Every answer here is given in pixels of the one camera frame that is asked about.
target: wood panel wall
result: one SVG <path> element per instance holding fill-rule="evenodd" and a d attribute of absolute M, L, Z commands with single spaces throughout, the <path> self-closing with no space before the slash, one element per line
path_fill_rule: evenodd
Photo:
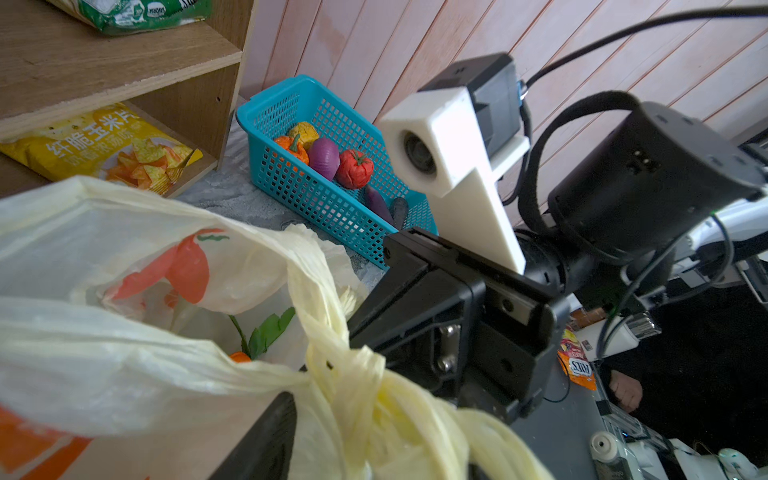
<path fill-rule="evenodd" d="M 518 73 L 538 69 L 620 28 L 691 8 L 768 0 L 263 0 L 240 93 L 248 98 L 310 75 L 374 121 L 452 61 L 507 51 Z M 768 118 L 768 18 L 692 21 L 616 41 L 543 77 L 528 93 L 534 140 L 563 108 L 627 90 L 737 139 Z M 626 115 L 565 125 L 542 156 L 538 198 Z M 505 175 L 506 194 L 517 168 Z M 519 222 L 517 205 L 507 207 Z"/>

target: blue plastic basket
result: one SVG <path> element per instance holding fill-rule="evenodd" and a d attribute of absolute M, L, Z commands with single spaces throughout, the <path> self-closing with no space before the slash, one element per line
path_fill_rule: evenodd
<path fill-rule="evenodd" d="M 340 151 L 353 148 L 368 154 L 373 160 L 370 185 L 387 205 L 396 197 L 408 202 L 405 228 L 437 233 L 424 194 L 409 190 L 392 172 L 379 129 L 314 78 L 300 75 L 267 88 L 237 109 L 237 121 L 248 133 L 253 183 L 380 267 L 386 268 L 384 237 L 397 229 L 366 208 L 364 189 L 347 190 L 327 180 L 273 138 L 308 121 Z"/>

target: human hand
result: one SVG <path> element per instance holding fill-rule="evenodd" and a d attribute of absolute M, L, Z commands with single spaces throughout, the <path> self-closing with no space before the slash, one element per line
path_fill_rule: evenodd
<path fill-rule="evenodd" d="M 634 412 L 640 406 L 643 398 L 643 387 L 636 379 L 616 370 L 611 370 L 611 390 L 613 390 L 619 406 L 626 412 Z"/>

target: gray table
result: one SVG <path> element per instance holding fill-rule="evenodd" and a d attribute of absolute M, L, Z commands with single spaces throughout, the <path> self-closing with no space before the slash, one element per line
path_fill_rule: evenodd
<path fill-rule="evenodd" d="M 292 222 L 305 223 L 320 238 L 338 243 L 251 183 L 247 136 L 236 121 L 230 129 L 222 168 L 192 185 L 177 200 L 271 230 L 280 230 Z M 347 253 L 358 278 L 372 290 L 384 272 L 349 248 Z M 566 382 L 560 366 L 554 365 L 547 397 L 561 398 Z M 527 419 L 515 422 L 512 428 L 558 480 L 597 478 L 588 441 L 595 431 L 602 429 L 602 422 L 591 392 L 584 387 L 571 385 L 566 400 L 544 402 Z"/>

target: wooden shelf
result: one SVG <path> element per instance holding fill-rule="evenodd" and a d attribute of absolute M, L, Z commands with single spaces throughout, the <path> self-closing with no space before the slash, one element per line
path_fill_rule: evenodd
<path fill-rule="evenodd" d="M 4 0 L 0 31 L 0 139 L 234 65 L 242 55 L 206 22 L 106 37 L 42 0 Z"/>
<path fill-rule="evenodd" d="M 125 102 L 131 110 L 136 112 L 141 118 L 153 124 L 155 127 L 162 130 L 164 133 L 175 138 L 179 142 L 196 148 L 196 145 L 190 139 L 185 138 L 183 135 L 173 131 L 168 126 L 163 125 L 161 122 L 152 118 L 146 111 L 141 110 L 135 104 Z M 194 182 L 198 181 L 202 176 L 213 170 L 218 163 L 218 160 L 205 151 L 203 151 L 203 157 L 184 169 L 184 173 L 181 175 L 179 181 L 164 195 L 167 198 L 173 198 L 184 192 Z M 8 197 L 14 194 L 20 194 L 27 190 L 31 190 L 36 187 L 50 184 L 51 182 L 41 175 L 38 175 L 34 171 L 20 164 L 0 153 L 0 198 Z"/>

